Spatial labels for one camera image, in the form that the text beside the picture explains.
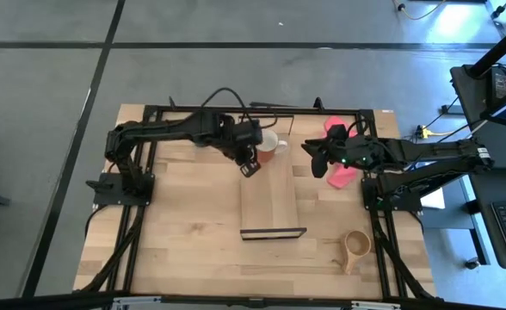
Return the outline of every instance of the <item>gray floor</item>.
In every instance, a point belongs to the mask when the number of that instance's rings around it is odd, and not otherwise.
[[[3,0],[0,40],[103,41],[115,4],[32,0],[12,5]],[[408,9],[418,16],[433,5],[408,2]],[[506,21],[505,13],[500,19]],[[391,0],[275,0],[256,5],[242,0],[127,0],[115,36],[116,41],[368,43],[499,39],[484,5],[446,3],[434,15],[413,22],[396,14]],[[327,107],[394,109],[406,135],[455,98],[450,67],[473,63],[483,52],[112,50],[38,294],[71,291],[93,196],[84,181],[97,178],[102,168],[105,134],[121,103],[167,104],[173,96],[177,104],[197,105],[221,86],[232,87],[246,102],[306,107],[321,96]],[[13,200],[0,208],[0,298],[18,294],[99,54],[0,50],[0,193]],[[236,104],[224,95],[215,102]],[[460,117],[443,117],[432,130],[450,131],[463,124]],[[496,261],[477,270],[460,267],[474,256],[468,233],[427,231],[425,240],[439,296],[506,307],[506,270]]]

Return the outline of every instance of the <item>pink sponge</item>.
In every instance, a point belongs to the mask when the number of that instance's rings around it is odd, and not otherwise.
[[[324,128],[326,131],[324,133],[324,137],[327,135],[327,131],[330,130],[330,128],[333,125],[344,125],[345,127],[347,127],[347,124],[344,121],[342,121],[342,119],[340,119],[337,116],[331,116],[324,124]],[[356,131],[351,130],[349,133],[349,137],[354,137],[354,136],[356,136]],[[338,163],[333,164],[333,166],[334,166],[333,173],[331,174],[331,176],[329,176],[326,179],[326,181],[331,186],[338,188],[338,189],[342,189],[343,187],[345,187],[347,184],[349,184],[351,181],[353,181],[356,178],[356,169],[355,168],[345,168],[345,167],[343,167],[342,164],[338,164]]]

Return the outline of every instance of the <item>white mug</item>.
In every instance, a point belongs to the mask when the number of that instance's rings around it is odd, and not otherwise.
[[[272,157],[287,148],[287,142],[280,140],[278,134],[269,129],[262,130],[262,143],[256,146],[256,157],[260,163],[267,163]]]

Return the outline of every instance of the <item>wooden table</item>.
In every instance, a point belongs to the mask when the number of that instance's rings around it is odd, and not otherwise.
[[[143,105],[123,104],[117,122],[141,120],[143,110]],[[186,115],[164,113],[164,119],[180,119]],[[398,137],[392,111],[375,110],[374,115],[380,137]],[[300,147],[305,139],[322,135],[327,117],[295,115],[289,136],[299,223],[308,229],[299,239],[241,240],[238,167],[211,147],[197,148],[189,141],[158,143],[153,168],[157,175],[154,197],[145,212],[132,292],[381,298],[373,249],[350,276],[345,276],[336,263],[342,261],[338,241],[342,234],[362,230],[372,236],[369,215],[361,198],[361,172],[345,188],[334,189],[324,178],[312,176],[311,158]],[[352,116],[342,118],[348,124],[354,120]],[[280,119],[273,129],[287,133],[290,121]],[[75,288],[88,284],[112,254],[121,210],[122,207],[107,207],[91,221]],[[419,223],[408,213],[393,214],[402,259],[423,287],[434,294]],[[398,295],[388,257],[386,266],[392,294]],[[116,288],[122,287],[125,267],[124,257]]]

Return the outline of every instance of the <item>wooden cutting board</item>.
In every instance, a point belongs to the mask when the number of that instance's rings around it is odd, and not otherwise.
[[[299,237],[306,228],[299,227],[290,148],[261,165],[255,175],[241,179],[242,239]]]

